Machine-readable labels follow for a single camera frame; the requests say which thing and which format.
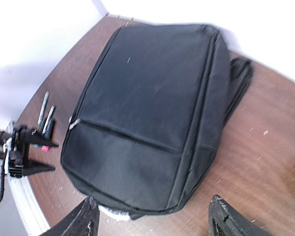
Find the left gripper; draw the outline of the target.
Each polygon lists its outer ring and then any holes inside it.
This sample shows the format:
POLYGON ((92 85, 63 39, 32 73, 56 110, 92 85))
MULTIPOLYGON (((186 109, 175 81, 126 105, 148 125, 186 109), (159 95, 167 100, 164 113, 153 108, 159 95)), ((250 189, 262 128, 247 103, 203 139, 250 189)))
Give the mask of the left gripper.
POLYGON ((36 128, 19 125, 13 128, 10 151, 8 152, 8 173, 11 177, 22 178, 34 174, 53 172, 55 167, 29 159, 30 145, 58 148, 59 145, 41 135, 36 128))

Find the black student backpack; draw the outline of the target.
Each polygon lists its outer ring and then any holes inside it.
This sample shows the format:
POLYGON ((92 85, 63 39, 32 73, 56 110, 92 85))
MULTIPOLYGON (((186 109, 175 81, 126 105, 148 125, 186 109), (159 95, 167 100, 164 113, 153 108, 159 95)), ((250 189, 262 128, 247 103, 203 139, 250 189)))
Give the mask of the black student backpack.
POLYGON ((74 109, 61 166, 81 193, 133 220, 180 211, 253 75, 211 25, 120 27, 74 109))

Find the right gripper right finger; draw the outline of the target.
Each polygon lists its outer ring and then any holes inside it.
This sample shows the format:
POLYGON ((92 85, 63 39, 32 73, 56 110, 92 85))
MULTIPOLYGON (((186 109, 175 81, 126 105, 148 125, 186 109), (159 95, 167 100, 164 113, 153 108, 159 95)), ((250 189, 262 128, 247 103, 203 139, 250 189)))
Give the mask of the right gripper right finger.
POLYGON ((219 195, 208 206, 210 236, 269 236, 270 233, 248 221, 219 195))

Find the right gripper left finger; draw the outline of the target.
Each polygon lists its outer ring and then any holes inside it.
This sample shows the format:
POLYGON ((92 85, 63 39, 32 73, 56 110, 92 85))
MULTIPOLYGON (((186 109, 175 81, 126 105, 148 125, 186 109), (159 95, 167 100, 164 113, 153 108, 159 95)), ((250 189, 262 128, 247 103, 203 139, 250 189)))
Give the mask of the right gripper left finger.
POLYGON ((41 236, 97 236, 99 216, 97 202, 88 196, 41 236))

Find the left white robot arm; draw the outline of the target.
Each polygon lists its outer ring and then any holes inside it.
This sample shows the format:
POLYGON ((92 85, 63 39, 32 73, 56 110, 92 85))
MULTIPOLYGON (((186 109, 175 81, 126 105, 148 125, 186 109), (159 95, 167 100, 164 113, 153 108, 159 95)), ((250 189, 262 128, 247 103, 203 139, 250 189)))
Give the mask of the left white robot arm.
POLYGON ((30 145, 59 147, 58 144, 46 139, 37 129, 28 128, 26 125, 13 128, 11 134, 0 131, 0 159, 7 160, 11 177, 22 178, 56 169, 52 165, 29 159, 30 145))

